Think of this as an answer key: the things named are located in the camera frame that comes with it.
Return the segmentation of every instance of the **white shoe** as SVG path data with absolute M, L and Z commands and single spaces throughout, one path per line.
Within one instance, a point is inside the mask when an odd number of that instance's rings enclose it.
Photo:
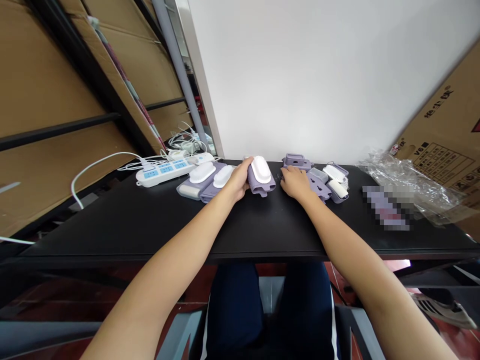
M 477 325 L 458 302 L 447 305 L 421 293 L 410 293 L 417 306 L 430 317 L 442 320 L 462 329 L 476 329 Z

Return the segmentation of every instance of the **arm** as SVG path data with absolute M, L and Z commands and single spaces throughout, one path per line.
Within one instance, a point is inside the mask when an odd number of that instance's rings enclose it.
M 281 187 L 305 209 L 331 262 L 357 293 L 385 357 L 456 359 L 382 259 L 310 190 L 305 171 L 281 170 Z
M 245 190 L 250 157 L 225 187 L 141 269 L 83 353 L 90 359 L 153 359 L 170 311 L 204 264 Z

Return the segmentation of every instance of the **person's right hand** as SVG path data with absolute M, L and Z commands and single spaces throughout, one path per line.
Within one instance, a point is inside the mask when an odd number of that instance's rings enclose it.
M 303 198 L 315 194 L 310 189 L 310 180 L 305 170 L 300 170 L 295 166 L 282 167 L 280 170 L 283 175 L 283 179 L 280 180 L 280 186 L 288 196 L 299 202 Z

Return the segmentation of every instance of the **cardboard box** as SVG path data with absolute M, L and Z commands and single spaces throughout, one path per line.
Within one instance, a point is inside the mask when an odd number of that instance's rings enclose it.
M 480 210 L 480 41 L 411 121 L 394 147 L 396 157 Z M 461 220 L 475 211 L 457 210 Z
M 105 114 L 28 7 L 0 1 L 0 138 Z
M 113 123 L 105 123 L 0 152 L 0 235 L 10 237 L 70 196 L 86 166 L 120 151 L 135 152 Z M 102 161 L 76 182 L 80 191 L 133 158 Z
M 105 114 L 28 7 L 0 0 L 0 137 Z M 134 149 L 112 122 L 0 152 L 0 235 L 10 237 L 71 196 L 87 165 Z M 80 177 L 80 191 L 132 159 L 112 157 Z
M 87 21 L 87 10 L 80 0 L 61 0 L 65 10 L 72 15 L 72 21 L 94 54 L 108 79 L 115 87 L 135 122 L 158 153 L 158 142 L 145 119 L 128 93 L 127 87 L 110 60 L 100 39 Z M 159 43 L 147 21 L 133 0 L 84 1 L 91 16 L 100 21 L 100 29 L 113 48 L 128 79 L 135 88 L 142 103 L 147 106 L 183 96 L 173 65 Z M 155 16 L 152 3 L 145 1 Z M 192 124 L 185 103 L 167 106 L 162 111 L 149 113 L 163 140 L 171 132 L 178 132 L 178 126 L 185 121 Z

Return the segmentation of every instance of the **transparent plastic wrap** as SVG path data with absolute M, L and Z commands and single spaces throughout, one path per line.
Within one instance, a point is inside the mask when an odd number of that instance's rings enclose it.
M 410 160 L 399 160 L 388 152 L 375 149 L 369 152 L 367 159 L 356 165 L 380 186 L 408 189 L 412 193 L 408 199 L 417 210 L 415 219 L 424 216 L 432 224 L 442 226 L 478 213 L 461 205 L 465 197 L 461 192 L 429 179 L 417 171 Z

